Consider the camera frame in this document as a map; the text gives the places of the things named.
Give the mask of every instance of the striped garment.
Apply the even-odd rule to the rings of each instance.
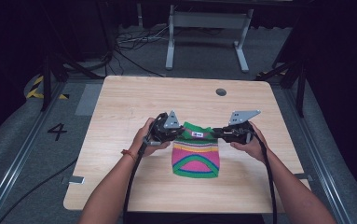
[[[174,141],[172,171],[176,175],[192,178],[214,178],[219,174],[218,140],[211,128],[185,122],[185,131]]]

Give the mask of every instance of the number 4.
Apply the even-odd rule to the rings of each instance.
[[[63,127],[64,127],[64,124],[60,123],[60,124],[54,126],[53,128],[49,129],[49,130],[48,130],[48,133],[56,133],[57,136],[56,136],[55,141],[59,141],[60,134],[67,132],[67,131],[64,131],[64,130],[62,129]]]

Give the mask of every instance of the wooden table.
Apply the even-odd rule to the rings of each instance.
[[[219,96],[217,89],[227,95]],[[64,199],[67,209],[81,210],[86,200],[121,158],[149,117],[171,110],[181,124],[227,126],[234,110],[262,113],[251,119],[270,148],[294,174],[303,173],[272,90],[267,82],[167,78],[107,77],[91,119]],[[271,213],[268,175],[263,163],[219,142],[217,178],[195,179],[172,173],[172,144],[143,158],[131,189],[129,211],[198,213]],[[279,212],[283,211],[277,195]]]

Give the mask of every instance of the yellow stripe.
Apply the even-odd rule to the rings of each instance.
[[[62,94],[62,95],[59,96],[59,99],[61,99],[61,100],[68,100],[68,97],[69,97],[69,96],[70,96],[69,94]]]
[[[32,97],[34,94],[36,94],[35,92],[36,92],[36,89],[29,91],[29,93],[27,94],[27,98]]]
[[[206,147],[206,148],[193,148],[193,147],[183,147],[181,145],[175,144],[174,148],[182,149],[190,152],[210,152],[218,151],[218,147]]]
[[[33,94],[33,97],[35,97],[35,98],[40,98],[40,99],[44,99],[44,94],[42,94],[42,93],[34,93],[34,94]]]
[[[40,83],[42,80],[44,80],[44,77],[43,77],[43,76],[39,76],[39,77],[36,79],[36,81],[34,82],[34,85]]]

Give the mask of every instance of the bracelet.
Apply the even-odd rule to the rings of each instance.
[[[136,161],[135,156],[130,151],[123,149],[120,153],[122,153],[123,155],[129,155],[134,161]]]

